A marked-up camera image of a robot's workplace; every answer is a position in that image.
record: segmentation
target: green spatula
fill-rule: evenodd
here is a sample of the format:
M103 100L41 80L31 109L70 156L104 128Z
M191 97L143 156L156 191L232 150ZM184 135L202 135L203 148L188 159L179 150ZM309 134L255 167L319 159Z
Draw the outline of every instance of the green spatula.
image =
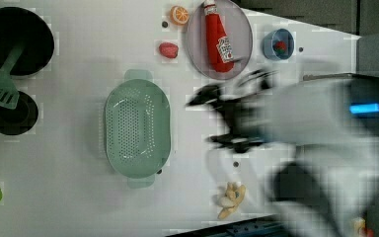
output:
M24 51L22 43L16 44L0 69L0 107L14 110L20 94L11 78L11 70Z

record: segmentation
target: green colander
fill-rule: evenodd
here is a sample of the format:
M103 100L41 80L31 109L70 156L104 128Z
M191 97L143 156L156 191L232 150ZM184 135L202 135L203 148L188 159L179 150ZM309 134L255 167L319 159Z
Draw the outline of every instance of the green colander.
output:
M106 104L107 155L132 188L153 184L171 151L170 106L146 70L128 70Z

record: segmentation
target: white robot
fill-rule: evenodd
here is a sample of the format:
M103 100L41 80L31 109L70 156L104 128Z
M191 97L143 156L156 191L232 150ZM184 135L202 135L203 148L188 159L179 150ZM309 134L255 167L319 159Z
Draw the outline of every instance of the white robot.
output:
M208 104L229 133L210 140L236 152L266 142L296 146L295 161L268 174L267 199L296 236L353 236L379 186L379 78L340 74L271 88L272 73L252 73L261 90L232 100L220 84L201 88L189 106ZM252 78L246 77L239 84Z

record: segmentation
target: black pan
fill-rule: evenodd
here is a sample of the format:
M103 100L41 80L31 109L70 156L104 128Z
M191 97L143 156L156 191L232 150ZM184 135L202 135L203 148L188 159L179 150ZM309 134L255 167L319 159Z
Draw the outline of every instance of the black pan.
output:
M24 92L14 110L0 107L0 133L5 135L20 135L29 131L38 120L36 102Z
M26 9L0 8L0 68L17 40L23 40L26 48L11 75L35 74L51 60L54 38L47 23Z

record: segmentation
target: blue light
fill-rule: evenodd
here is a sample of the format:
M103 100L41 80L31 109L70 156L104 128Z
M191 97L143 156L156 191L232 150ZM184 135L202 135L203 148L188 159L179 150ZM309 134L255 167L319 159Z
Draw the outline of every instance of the blue light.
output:
M379 113L379 104L354 105L350 106L349 110L354 115Z

